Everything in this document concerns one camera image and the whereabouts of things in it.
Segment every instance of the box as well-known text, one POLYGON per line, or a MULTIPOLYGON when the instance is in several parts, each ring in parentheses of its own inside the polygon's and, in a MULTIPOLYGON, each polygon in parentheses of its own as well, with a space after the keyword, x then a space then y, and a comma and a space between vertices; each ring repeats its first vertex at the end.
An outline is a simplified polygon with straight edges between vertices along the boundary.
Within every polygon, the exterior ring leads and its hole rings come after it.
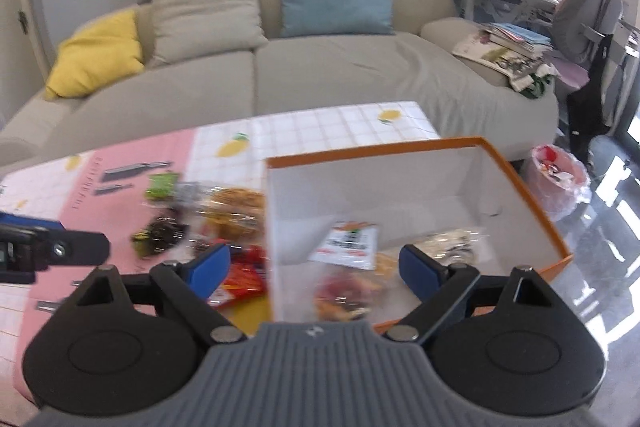
MULTIPOLYGON (((485 275, 529 265, 551 280, 572 259, 511 165, 480 137, 272 158, 266 181, 275 321, 317 320, 313 296, 326 265, 307 259, 337 221, 378 224, 378 250, 483 227, 476 267, 485 275)), ((418 304, 398 281, 368 320, 397 320, 418 304)))

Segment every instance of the trash can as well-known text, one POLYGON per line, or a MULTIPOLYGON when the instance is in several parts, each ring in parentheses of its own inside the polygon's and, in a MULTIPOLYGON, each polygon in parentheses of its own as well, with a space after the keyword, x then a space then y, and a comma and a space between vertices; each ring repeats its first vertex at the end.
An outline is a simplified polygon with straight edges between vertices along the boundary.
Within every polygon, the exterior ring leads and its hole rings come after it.
POLYGON ((583 163, 555 145, 531 151, 524 179, 552 221, 571 214, 578 203, 591 201, 590 179, 583 163))

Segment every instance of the sofa backrest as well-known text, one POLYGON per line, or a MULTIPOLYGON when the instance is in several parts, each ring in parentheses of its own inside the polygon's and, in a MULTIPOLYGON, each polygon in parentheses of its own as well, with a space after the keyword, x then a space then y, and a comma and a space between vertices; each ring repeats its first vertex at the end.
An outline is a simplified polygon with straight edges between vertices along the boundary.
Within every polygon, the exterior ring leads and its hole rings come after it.
MULTIPOLYGON (((268 39, 277 39, 282 30, 282 0, 258 0, 262 29, 268 39)), ((453 0, 392 0, 396 31, 419 35, 427 22, 457 15, 453 0)), ((138 36, 145 64, 154 54, 155 31, 151 4, 138 7, 138 36)))

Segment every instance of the sofa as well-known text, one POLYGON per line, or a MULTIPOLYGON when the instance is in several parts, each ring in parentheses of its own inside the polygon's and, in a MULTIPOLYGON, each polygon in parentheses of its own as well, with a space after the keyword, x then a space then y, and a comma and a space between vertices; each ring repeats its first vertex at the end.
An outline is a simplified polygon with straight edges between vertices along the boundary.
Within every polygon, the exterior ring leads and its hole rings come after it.
MULTIPOLYGON (((268 43, 126 78, 84 99, 37 93, 0 132, 0 176, 38 162, 174 130, 331 105, 413 100, 443 137, 481 135, 508 160, 552 142, 558 102, 450 54, 475 24, 453 0, 392 0, 392 36, 279 38, 281 0, 258 0, 268 43)), ((152 5, 136 7, 145 63, 152 5)))

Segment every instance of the white checkered tablecloth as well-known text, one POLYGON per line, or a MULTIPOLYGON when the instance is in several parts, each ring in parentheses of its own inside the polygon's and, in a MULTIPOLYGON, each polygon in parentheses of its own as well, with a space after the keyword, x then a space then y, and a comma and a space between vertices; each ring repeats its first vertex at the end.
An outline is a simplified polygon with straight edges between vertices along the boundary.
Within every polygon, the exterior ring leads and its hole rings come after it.
MULTIPOLYGON (((372 103, 290 112, 236 120, 195 130, 182 179, 262 188, 264 160, 276 156, 374 144, 438 139, 415 102, 372 103), (389 120, 381 119, 386 114, 389 120), (220 146, 245 134, 250 147, 231 158, 218 157, 220 146)), ((0 185, 0 211, 58 219, 75 181, 93 155, 86 152, 24 171, 0 185)), ((29 287, 0 284, 0 378, 10 377, 29 287)))

